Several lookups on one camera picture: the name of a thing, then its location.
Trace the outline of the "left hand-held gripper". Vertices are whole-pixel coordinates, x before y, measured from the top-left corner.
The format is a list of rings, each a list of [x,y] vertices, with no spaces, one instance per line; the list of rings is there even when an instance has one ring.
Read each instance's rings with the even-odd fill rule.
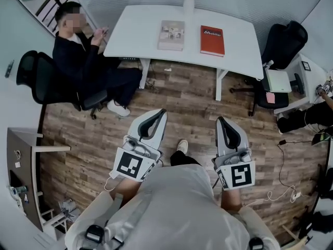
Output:
[[[162,167],[162,153],[157,150],[164,136],[168,113],[165,109],[148,111],[135,118],[124,137],[122,147],[117,148],[110,178],[122,176],[143,182],[153,169]]]

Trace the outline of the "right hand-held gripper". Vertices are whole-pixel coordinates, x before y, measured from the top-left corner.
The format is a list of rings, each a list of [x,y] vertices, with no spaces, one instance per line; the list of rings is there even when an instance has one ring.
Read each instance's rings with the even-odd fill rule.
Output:
[[[218,157],[212,159],[214,170],[224,191],[245,188],[255,184],[255,162],[246,132],[231,119],[218,117],[215,140]]]

